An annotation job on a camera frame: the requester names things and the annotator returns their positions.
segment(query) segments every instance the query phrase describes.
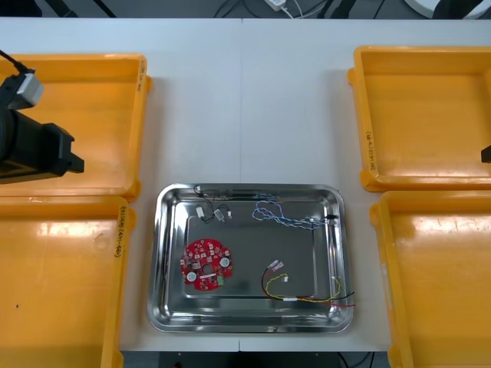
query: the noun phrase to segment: white table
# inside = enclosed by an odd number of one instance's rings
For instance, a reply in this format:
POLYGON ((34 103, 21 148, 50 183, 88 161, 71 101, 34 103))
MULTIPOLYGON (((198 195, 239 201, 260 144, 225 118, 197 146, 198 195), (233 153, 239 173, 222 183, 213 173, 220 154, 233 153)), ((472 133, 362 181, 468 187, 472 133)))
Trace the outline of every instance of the white table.
POLYGON ((140 52, 147 103, 137 227, 122 350, 386 350, 390 334, 375 232, 379 195, 359 183, 358 129, 346 71, 362 44, 491 45, 486 21, 2 19, 11 53, 140 52), (335 335, 161 333, 147 320, 157 195, 175 182, 321 183, 341 191, 356 309, 335 335))

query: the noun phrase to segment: gray floor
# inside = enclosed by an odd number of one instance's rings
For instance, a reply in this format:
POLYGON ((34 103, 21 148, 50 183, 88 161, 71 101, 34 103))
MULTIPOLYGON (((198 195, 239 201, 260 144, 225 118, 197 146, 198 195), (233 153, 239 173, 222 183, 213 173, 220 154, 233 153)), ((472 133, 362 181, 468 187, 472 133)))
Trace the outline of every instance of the gray floor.
MULTIPOLYGON (((212 18, 225 0, 103 0, 118 18, 212 18)), ((274 12, 263 0, 246 0, 249 8, 262 18, 284 18, 282 12, 274 12)), ((298 0, 302 10, 307 10, 321 0, 298 0)), ((383 0, 358 0, 350 13, 353 19, 372 19, 383 0)), ((45 17, 57 15, 45 0, 36 0, 45 17)), ((90 0, 64 0, 81 18, 106 18, 107 16, 90 0)), ((334 0, 327 17, 338 6, 334 0)), ((292 0, 287 0, 292 13, 297 14, 292 0)), ((253 18, 242 5, 238 5, 227 18, 253 18)), ((385 0, 378 19, 422 19, 404 0, 385 0)))
MULTIPOLYGON (((123 352, 124 368, 344 368, 336 353, 148 353, 123 352)), ((343 353, 352 368, 368 368, 366 353, 343 353)), ((386 353, 376 353, 373 368, 389 368, 386 353)))

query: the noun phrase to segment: orange bin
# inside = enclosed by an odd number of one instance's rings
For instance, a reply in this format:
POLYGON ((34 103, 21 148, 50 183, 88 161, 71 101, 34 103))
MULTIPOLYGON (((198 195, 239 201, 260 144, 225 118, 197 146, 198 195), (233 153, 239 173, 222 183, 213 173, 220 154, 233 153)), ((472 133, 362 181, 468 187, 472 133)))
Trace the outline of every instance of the orange bin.
POLYGON ((491 366, 491 192, 387 192, 370 215, 390 365, 491 366))
POLYGON ((0 367, 122 368, 121 197, 0 198, 0 367))
MULTIPOLYGON (((39 123, 56 123, 74 138, 72 152, 85 172, 5 184, 0 196, 123 196, 140 194, 138 165, 150 78, 138 54, 14 55, 44 85, 36 107, 22 110, 39 123)), ((14 74, 0 60, 0 81, 14 74)))
POLYGON ((365 189, 491 189, 491 48, 360 47, 348 80, 365 189))

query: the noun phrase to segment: cable bundle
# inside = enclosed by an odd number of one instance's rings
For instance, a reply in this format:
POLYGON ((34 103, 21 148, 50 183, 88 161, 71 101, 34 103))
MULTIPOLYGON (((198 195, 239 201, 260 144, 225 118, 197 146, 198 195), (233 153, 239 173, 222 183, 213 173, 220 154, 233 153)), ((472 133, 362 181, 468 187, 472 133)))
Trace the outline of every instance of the cable bundle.
POLYGON ((252 217, 257 221, 268 221, 274 220, 277 223, 288 226, 290 228, 305 228, 307 230, 315 230, 322 226, 328 224, 329 220, 336 219, 335 215, 327 215, 321 219, 315 217, 304 217, 301 220, 297 220, 295 218, 286 218, 283 215, 283 209, 281 205, 274 201, 259 201, 255 204, 255 209, 252 212, 252 217), (279 216, 275 215, 273 211, 270 211, 263 205, 274 205, 279 210, 279 216))

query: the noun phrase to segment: circuit board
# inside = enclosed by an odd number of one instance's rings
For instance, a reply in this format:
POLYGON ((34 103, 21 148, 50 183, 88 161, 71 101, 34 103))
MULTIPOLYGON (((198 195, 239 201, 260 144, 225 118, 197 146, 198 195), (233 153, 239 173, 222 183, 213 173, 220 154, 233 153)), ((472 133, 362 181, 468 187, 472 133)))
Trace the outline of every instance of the circuit board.
POLYGON ((197 290, 217 289, 232 276, 229 249, 215 239, 200 239, 188 245, 180 264, 184 282, 197 290))

